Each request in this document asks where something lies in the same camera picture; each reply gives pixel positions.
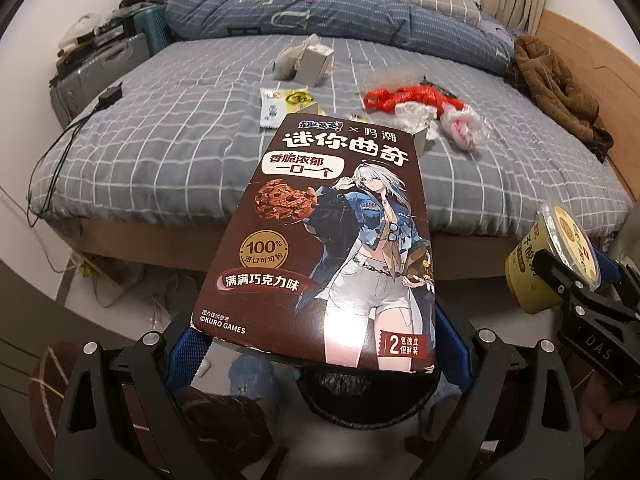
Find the person right hand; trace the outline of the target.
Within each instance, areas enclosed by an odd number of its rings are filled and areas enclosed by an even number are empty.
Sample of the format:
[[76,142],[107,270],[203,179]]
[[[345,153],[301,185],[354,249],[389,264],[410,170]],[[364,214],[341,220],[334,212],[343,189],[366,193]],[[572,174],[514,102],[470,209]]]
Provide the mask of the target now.
[[582,445],[587,446],[603,437],[607,431],[626,431],[639,403],[614,396],[608,382],[578,356],[567,364],[567,376],[578,406]]

